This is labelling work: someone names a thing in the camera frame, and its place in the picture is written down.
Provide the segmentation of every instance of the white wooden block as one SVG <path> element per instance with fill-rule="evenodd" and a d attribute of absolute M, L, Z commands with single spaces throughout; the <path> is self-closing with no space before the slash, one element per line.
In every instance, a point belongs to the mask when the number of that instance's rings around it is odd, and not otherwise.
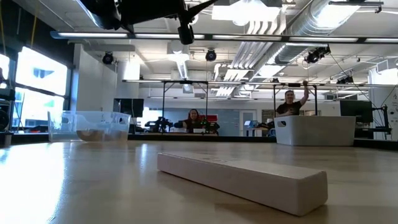
<path fill-rule="evenodd" d="M 157 168 L 297 216 L 328 199 L 322 170 L 190 152 L 159 153 Z"/>

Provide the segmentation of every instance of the window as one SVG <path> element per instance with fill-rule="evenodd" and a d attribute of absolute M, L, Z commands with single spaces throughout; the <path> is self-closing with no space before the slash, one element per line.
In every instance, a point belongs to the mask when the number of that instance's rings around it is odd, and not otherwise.
<path fill-rule="evenodd" d="M 10 59 L 5 55 L 0 54 L 0 67 L 2 68 L 2 75 L 5 79 L 8 79 L 9 66 L 10 66 Z M 5 83 L 0 84 L 0 88 L 6 88 L 6 87 L 7 84 Z"/>
<path fill-rule="evenodd" d="M 45 95 L 36 91 L 16 88 L 12 125 L 34 127 L 47 125 L 48 111 L 62 111 L 64 99 L 60 96 Z"/>
<path fill-rule="evenodd" d="M 64 95 L 68 68 L 27 47 L 18 55 L 16 82 Z"/>

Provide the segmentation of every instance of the white plastic bin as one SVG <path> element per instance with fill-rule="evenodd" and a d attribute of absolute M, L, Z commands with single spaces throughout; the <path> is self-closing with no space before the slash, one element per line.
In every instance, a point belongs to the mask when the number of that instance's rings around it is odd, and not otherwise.
<path fill-rule="evenodd" d="M 59 141 L 127 141 L 128 114 L 102 111 L 48 112 L 49 139 Z"/>
<path fill-rule="evenodd" d="M 286 116 L 275 118 L 278 144 L 290 146 L 352 146 L 352 116 Z"/>

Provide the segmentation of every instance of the ceiling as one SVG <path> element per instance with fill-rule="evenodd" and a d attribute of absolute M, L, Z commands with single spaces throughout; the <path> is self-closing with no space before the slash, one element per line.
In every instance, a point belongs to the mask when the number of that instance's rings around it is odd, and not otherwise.
<path fill-rule="evenodd" d="M 32 0 L 14 0 L 24 9 L 35 14 L 36 1 Z M 38 17 L 48 25 L 59 31 L 85 31 L 85 32 L 103 32 L 97 28 L 94 23 L 84 13 L 78 3 L 74 0 L 39 0 Z M 296 6 L 287 11 L 287 20 L 299 12 L 309 0 L 295 0 Z M 398 12 L 398 1 L 383 0 L 384 11 Z M 398 14 L 372 12 L 355 13 L 348 21 L 337 28 L 333 35 L 376 35 L 376 36 L 397 36 L 398 26 L 393 21 L 398 19 Z M 136 32 L 171 32 L 177 33 L 179 22 L 173 19 L 156 19 L 149 22 L 143 22 L 134 26 Z M 218 33 L 218 34 L 242 34 L 248 27 L 239 27 L 231 21 L 213 21 L 208 14 L 200 14 L 198 22 L 193 25 L 195 33 Z M 136 51 L 140 53 L 147 69 L 143 69 L 143 75 L 167 74 L 171 70 L 176 70 L 175 62 L 167 59 L 168 40 L 91 40 L 91 44 L 101 45 L 134 45 Z M 227 62 L 234 59 L 236 52 L 241 45 L 240 42 L 205 42 L 195 41 L 189 46 L 191 60 L 187 62 L 189 70 L 208 70 L 213 71 L 216 63 Z M 320 63 L 307 68 L 307 64 L 302 64 L 302 57 L 295 62 L 296 66 L 288 66 L 281 73 L 280 80 L 286 82 L 301 82 L 304 79 L 310 79 L 313 82 L 327 82 L 330 77 L 341 72 L 341 69 L 354 69 L 355 82 L 367 82 L 368 68 L 372 66 L 365 61 L 372 61 L 375 58 L 385 56 L 398 56 L 398 45 L 330 45 L 332 54 L 337 60 L 338 65 L 333 58 L 326 57 Z M 205 54 L 208 48 L 214 48 L 217 53 L 216 62 L 206 62 Z M 127 60 L 129 52 L 115 52 L 115 57 L 119 60 Z"/>

